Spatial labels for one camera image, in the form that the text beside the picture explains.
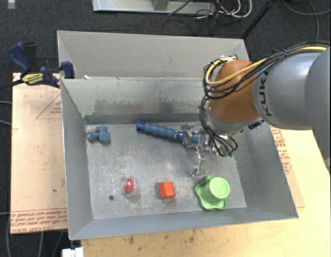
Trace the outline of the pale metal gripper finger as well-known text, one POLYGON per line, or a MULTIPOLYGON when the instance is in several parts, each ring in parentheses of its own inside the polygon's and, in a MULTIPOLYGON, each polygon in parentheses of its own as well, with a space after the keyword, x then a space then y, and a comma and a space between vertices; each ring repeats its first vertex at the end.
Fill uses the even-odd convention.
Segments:
POLYGON ((183 145, 197 145, 199 141, 198 131, 194 123, 181 125, 183 133, 183 145))
POLYGON ((203 173, 203 163, 205 161, 205 155, 202 151, 198 150, 195 152, 195 164, 194 169, 191 171, 190 175, 195 177, 203 173))

